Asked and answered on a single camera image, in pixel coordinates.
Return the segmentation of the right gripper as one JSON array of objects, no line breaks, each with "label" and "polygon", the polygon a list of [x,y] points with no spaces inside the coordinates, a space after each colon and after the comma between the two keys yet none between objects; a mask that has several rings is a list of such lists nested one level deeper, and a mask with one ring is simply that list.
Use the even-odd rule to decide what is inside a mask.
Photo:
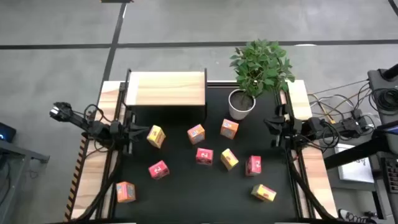
[{"label": "right gripper", "polygon": [[278,147],[281,145],[281,141],[284,137],[294,137],[296,134],[301,133],[302,121],[296,119],[290,108],[290,105],[278,105],[275,109],[276,122],[273,119],[265,119],[264,123],[269,127],[271,134],[277,134],[277,129],[273,126],[277,124],[278,134],[276,137],[275,145]]}]

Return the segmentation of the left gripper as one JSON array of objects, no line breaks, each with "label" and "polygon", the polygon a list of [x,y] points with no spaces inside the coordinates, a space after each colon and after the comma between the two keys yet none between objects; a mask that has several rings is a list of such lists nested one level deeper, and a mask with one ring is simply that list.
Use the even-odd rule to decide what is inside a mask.
[{"label": "left gripper", "polygon": [[[124,120],[122,123],[113,121],[110,125],[110,134],[113,140],[113,146],[116,151],[125,155],[132,155],[132,135],[131,122],[134,120],[134,113],[132,111],[125,111]],[[145,140],[147,131],[150,130],[148,126],[138,126],[134,124],[134,141],[139,142]]]}]

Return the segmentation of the yellow Corn Pops cereal box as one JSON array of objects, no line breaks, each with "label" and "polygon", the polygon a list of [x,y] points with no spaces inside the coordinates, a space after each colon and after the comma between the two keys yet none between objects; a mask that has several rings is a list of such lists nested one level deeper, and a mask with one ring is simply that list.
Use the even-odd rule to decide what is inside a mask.
[{"label": "yellow Corn Pops cereal box", "polygon": [[272,189],[266,187],[265,185],[258,184],[253,187],[251,190],[251,195],[257,197],[260,200],[268,200],[273,202],[277,192]]},{"label": "yellow Corn Pops cereal box", "polygon": [[227,170],[231,170],[239,163],[238,159],[232,153],[232,151],[227,148],[221,153],[220,157],[222,163],[227,168]]},{"label": "yellow Corn Pops cereal box", "polygon": [[166,137],[166,135],[163,132],[162,128],[159,126],[153,125],[147,135],[147,140],[149,141],[149,143],[151,145],[160,149],[165,137]]}]

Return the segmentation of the red Froot Loops cereal box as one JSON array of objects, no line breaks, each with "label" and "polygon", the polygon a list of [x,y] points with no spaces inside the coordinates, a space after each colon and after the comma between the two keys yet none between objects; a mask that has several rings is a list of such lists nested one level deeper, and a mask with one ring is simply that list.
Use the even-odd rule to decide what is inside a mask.
[{"label": "red Froot Loops cereal box", "polygon": [[250,156],[245,166],[246,176],[259,175],[262,172],[261,156]]},{"label": "red Froot Loops cereal box", "polygon": [[198,148],[197,153],[195,156],[195,160],[198,164],[203,164],[203,165],[212,165],[213,163],[213,150],[211,149],[204,149],[204,148]]},{"label": "red Froot Loops cereal box", "polygon": [[170,174],[169,168],[164,161],[159,161],[148,168],[149,174],[153,179],[161,179]]}]

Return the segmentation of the orange Mini-Wheats cereal box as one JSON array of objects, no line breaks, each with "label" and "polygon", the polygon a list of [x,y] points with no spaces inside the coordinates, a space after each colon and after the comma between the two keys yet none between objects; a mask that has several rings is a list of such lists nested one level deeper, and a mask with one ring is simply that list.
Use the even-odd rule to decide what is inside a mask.
[{"label": "orange Mini-Wheats cereal box", "polygon": [[116,184],[116,195],[119,203],[133,202],[136,200],[135,185],[129,182]]},{"label": "orange Mini-Wheats cereal box", "polygon": [[235,123],[228,119],[224,119],[221,124],[220,134],[229,139],[234,139],[234,137],[238,131],[238,126],[239,126],[238,123]]},{"label": "orange Mini-Wheats cereal box", "polygon": [[197,144],[205,139],[205,129],[201,124],[194,126],[187,131],[188,138],[192,144]]}]

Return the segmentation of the orange black hazard tape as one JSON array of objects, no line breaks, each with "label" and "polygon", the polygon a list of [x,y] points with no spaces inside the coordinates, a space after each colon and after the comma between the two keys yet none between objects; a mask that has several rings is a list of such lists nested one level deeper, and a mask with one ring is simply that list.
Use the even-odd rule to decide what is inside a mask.
[{"label": "orange black hazard tape", "polygon": [[85,163],[85,156],[87,152],[88,143],[90,141],[87,138],[82,137],[80,141],[80,147],[78,150],[78,157],[75,164],[75,170],[73,172],[72,184],[67,199],[66,210],[64,213],[63,221],[67,222],[72,219],[73,209],[77,198],[78,188],[80,184],[81,175],[83,172],[83,166]]}]

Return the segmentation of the black diagonal bar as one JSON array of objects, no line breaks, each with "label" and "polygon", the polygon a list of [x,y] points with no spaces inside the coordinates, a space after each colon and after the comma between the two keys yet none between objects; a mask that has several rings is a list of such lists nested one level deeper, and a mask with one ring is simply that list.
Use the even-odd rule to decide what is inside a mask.
[{"label": "black diagonal bar", "polygon": [[398,133],[381,129],[374,130],[372,139],[368,142],[362,143],[324,159],[326,170],[364,159],[377,154],[378,152],[389,152],[395,154],[387,142],[388,135],[398,136]]}]

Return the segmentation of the black table mat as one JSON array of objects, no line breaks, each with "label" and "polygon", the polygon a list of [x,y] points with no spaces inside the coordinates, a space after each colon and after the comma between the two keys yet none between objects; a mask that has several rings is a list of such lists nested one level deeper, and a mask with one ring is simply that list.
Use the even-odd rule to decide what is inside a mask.
[{"label": "black table mat", "polygon": [[[136,186],[137,199],[117,203],[114,216],[144,223],[275,223],[297,218],[289,168],[283,149],[272,146],[273,135],[263,120],[274,117],[277,97],[260,96],[254,109],[239,122],[234,139],[220,134],[229,118],[228,88],[209,88],[206,107],[138,106],[136,123],[160,126],[165,140],[160,149],[145,140],[133,144],[132,155],[124,156],[120,181]],[[201,124],[205,139],[192,144],[187,131]],[[198,148],[213,150],[212,165],[198,164]],[[221,153],[229,148],[239,163],[231,170]],[[261,156],[262,172],[246,176],[246,161]],[[170,174],[153,179],[148,168],[164,161]],[[273,202],[251,195],[262,184],[277,192]]]}]

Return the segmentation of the white paper sheet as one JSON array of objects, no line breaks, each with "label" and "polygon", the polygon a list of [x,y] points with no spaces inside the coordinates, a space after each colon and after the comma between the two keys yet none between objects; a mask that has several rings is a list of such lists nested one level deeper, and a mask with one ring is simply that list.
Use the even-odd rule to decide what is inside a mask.
[{"label": "white paper sheet", "polygon": [[369,184],[374,183],[373,173],[368,157],[339,166],[338,174],[340,180]]}]

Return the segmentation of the grey metal desk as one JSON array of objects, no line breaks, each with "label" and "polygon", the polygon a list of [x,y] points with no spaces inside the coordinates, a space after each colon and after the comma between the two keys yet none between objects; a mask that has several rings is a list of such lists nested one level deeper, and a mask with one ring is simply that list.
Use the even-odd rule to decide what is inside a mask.
[{"label": "grey metal desk", "polygon": [[48,163],[50,156],[0,141],[0,224],[7,224],[16,198],[22,187],[22,178],[32,159]]}]

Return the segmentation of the grey equipment stand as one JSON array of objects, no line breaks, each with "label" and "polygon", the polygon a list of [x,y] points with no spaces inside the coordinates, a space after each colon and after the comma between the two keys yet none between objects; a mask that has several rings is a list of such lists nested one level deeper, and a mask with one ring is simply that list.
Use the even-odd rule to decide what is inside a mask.
[{"label": "grey equipment stand", "polygon": [[391,80],[385,80],[382,74],[386,69],[368,71],[368,78],[372,93],[369,97],[371,106],[378,112],[382,124],[398,121],[398,108],[393,110],[384,110],[378,103],[377,97],[381,94],[382,89],[398,90],[398,75]]}]

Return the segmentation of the person's shoe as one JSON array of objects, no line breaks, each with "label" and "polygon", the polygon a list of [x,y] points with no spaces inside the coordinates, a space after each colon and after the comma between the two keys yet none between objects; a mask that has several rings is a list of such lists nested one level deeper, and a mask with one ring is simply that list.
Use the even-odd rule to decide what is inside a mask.
[{"label": "person's shoe", "polygon": [[338,209],[338,217],[346,222],[377,224],[372,218],[360,217],[341,208]]}]

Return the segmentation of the black keyboard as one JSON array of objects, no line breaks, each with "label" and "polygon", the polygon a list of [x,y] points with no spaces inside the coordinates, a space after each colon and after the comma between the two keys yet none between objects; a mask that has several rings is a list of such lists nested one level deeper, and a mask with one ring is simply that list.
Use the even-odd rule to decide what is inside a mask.
[{"label": "black keyboard", "polygon": [[383,181],[390,194],[398,194],[398,159],[381,158]]}]

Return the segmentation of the black aluminium frame rail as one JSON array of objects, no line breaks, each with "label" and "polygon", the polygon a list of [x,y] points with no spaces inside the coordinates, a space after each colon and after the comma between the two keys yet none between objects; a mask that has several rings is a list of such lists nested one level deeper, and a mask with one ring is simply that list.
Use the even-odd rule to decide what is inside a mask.
[{"label": "black aluminium frame rail", "polygon": [[203,88],[249,88],[249,85],[244,86],[238,83],[236,80],[206,80],[203,84]]},{"label": "black aluminium frame rail", "polygon": [[[124,123],[124,114],[126,107],[124,106],[126,96],[126,84],[124,81],[105,81],[101,89],[99,98],[99,106],[104,111],[104,115],[113,114],[113,119]],[[108,152],[104,161],[103,179],[101,181],[101,189],[106,189],[104,197],[98,204],[95,218],[111,218],[113,216],[113,207],[116,203],[116,194],[114,193],[116,184],[106,187],[109,182],[111,174],[116,170],[119,152],[113,150]]]},{"label": "black aluminium frame rail", "polygon": [[[304,81],[296,80],[293,83],[288,82],[288,87],[288,93],[282,90],[276,93],[279,104],[283,105],[290,103],[292,107],[291,114],[299,120],[305,121],[312,117],[312,111],[310,108],[307,96],[307,89],[305,87]],[[312,209],[310,208],[310,203],[307,202],[306,196],[299,184],[296,184],[296,187],[299,196],[299,208],[301,209],[300,215],[303,218],[310,218],[310,212],[312,211]]]}]

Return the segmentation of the wooden shelf with black frame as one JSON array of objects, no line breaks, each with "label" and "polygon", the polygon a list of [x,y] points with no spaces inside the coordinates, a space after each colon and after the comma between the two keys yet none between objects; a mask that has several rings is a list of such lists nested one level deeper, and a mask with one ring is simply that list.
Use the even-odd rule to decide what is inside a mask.
[{"label": "wooden shelf with black frame", "polygon": [[200,72],[131,72],[128,106],[203,106],[207,74]]}]

